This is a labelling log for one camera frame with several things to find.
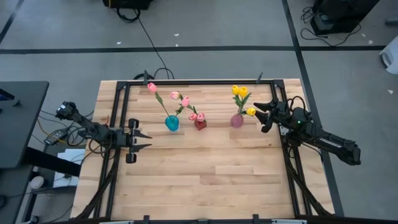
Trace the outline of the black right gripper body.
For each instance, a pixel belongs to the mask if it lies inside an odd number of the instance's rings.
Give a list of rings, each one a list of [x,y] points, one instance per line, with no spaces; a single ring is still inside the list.
[[[272,124],[262,125],[261,131],[263,133],[268,133],[274,123],[292,131],[293,126],[290,123],[291,118],[287,103],[283,101],[272,101],[275,102],[275,108],[272,111],[265,112],[268,113],[269,117],[272,119]]]

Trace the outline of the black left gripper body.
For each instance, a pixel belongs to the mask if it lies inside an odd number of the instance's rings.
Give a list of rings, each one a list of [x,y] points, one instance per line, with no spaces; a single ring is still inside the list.
[[[129,152],[126,154],[126,163],[133,164],[136,162],[136,155],[132,151],[132,147],[136,143],[134,132],[139,126],[137,119],[129,119],[127,127],[119,128],[116,130],[116,147],[128,147]]]

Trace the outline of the light pink artificial tulip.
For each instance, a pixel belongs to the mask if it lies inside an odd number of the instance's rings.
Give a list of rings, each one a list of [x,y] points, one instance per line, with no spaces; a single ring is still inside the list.
[[[148,83],[147,87],[148,87],[149,91],[155,95],[155,98],[160,103],[160,105],[162,106],[162,108],[166,112],[167,116],[169,116],[169,113],[168,113],[167,109],[164,106],[163,99],[161,98],[161,96],[157,92],[157,86],[154,83]]]
[[[176,110],[177,116],[184,110],[184,108],[188,107],[190,104],[190,99],[187,96],[181,96],[180,101],[181,101],[180,108]]]

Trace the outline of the pink glass vase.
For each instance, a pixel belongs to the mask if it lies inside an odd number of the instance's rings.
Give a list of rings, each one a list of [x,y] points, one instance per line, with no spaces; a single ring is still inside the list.
[[[244,116],[236,113],[231,117],[230,124],[234,128],[240,128],[244,124]]]

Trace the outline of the blue glass vase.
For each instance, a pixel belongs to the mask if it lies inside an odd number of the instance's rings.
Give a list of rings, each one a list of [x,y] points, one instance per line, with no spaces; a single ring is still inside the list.
[[[165,119],[165,125],[170,131],[176,131],[179,127],[179,119],[175,115],[170,115]]]

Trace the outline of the white paper sheets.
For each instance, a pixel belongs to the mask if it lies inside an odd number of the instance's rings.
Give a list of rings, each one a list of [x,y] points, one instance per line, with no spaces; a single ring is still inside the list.
[[[59,152],[57,157],[81,165],[83,158],[85,157],[85,150],[65,149],[64,152]],[[79,177],[56,172],[54,174],[53,188],[69,186],[76,187],[78,185],[78,181]]]

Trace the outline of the black power brick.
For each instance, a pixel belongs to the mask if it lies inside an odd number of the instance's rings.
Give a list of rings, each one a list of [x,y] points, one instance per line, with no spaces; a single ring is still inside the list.
[[[44,134],[47,136],[44,139],[44,144],[46,145],[54,145],[58,142],[66,144],[65,138],[68,136],[68,128],[63,128],[63,129],[57,129],[53,131],[52,133],[47,133],[44,132]]]

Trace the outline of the black table base bar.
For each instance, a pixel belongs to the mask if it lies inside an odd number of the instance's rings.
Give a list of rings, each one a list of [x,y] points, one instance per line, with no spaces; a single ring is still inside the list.
[[[23,164],[29,164],[55,172],[78,177],[81,166],[72,161],[58,158],[45,152],[28,147],[22,158]]]

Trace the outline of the white round object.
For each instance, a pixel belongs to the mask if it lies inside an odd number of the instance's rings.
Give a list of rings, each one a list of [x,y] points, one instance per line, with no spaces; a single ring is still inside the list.
[[[44,184],[45,184],[45,179],[42,176],[34,177],[29,183],[31,189],[34,190],[42,188]]]

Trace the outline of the dark grey side table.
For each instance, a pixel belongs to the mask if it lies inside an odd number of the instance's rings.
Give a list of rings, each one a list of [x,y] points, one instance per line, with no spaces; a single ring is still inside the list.
[[[0,89],[15,96],[0,101],[0,169],[17,167],[24,156],[49,82],[0,82]],[[17,100],[21,105],[13,107]]]

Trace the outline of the black equipment cabinet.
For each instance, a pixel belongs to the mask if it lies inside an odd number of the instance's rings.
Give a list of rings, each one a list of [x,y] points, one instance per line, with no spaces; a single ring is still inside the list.
[[[310,25],[316,35],[351,33],[380,0],[316,0]]]

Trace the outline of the white plastic object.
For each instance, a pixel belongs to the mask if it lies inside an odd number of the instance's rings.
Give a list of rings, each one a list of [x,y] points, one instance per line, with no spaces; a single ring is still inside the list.
[[[386,45],[379,53],[386,71],[398,75],[398,36]]]

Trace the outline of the dark device on side table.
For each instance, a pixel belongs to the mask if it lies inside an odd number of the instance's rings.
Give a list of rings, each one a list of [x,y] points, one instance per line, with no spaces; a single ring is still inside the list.
[[[0,89],[0,101],[14,100],[15,96],[8,93],[6,90]]]

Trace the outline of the black equipment box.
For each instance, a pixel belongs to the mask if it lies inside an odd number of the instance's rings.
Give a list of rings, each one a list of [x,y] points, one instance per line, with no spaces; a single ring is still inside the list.
[[[102,0],[105,7],[147,10],[153,0]]]

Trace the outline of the black aluminium table frame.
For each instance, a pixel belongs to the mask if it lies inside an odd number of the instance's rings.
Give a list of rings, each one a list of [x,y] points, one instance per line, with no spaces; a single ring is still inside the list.
[[[185,108],[177,117],[179,127],[170,131],[162,106],[140,81],[103,81],[95,104],[94,119],[110,126],[126,126],[139,120],[141,131],[152,139],[127,164],[127,149],[112,154],[118,164],[114,182],[96,207],[97,216],[113,220],[225,220],[292,218],[313,215],[315,209],[287,175],[290,160],[305,178],[308,188],[322,207],[333,213],[322,160],[306,146],[282,148],[279,129],[264,134],[255,118],[247,117],[240,128],[230,125],[237,112],[231,87],[246,86],[256,101],[273,96],[303,98],[300,80],[158,80],[158,94],[169,116],[176,115],[180,100],[170,98],[179,91],[190,99],[197,114],[204,113],[207,126],[197,130]]]

